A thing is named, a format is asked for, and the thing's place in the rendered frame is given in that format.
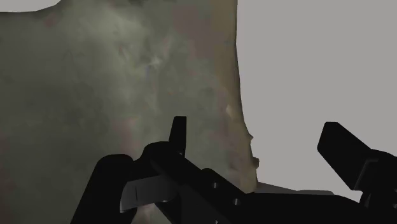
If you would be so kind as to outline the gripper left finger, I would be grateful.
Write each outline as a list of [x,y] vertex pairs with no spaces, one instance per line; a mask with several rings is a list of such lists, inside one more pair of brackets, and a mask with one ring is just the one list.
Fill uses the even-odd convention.
[[137,160],[102,157],[70,224],[132,224],[137,210],[149,204],[171,224],[244,224],[244,192],[191,163],[185,149],[186,117],[176,116],[168,141],[145,146]]

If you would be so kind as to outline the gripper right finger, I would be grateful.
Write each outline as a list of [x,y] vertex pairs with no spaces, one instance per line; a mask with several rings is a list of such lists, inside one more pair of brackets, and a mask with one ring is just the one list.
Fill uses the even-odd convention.
[[374,211],[397,212],[397,156],[372,149],[338,122],[325,122],[317,151]]

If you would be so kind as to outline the mottled grey-green furniture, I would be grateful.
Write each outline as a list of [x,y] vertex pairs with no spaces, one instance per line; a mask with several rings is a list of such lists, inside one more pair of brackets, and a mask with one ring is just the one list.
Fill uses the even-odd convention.
[[60,0],[0,13],[0,224],[69,224],[96,162],[169,136],[256,188],[236,52],[238,0]]

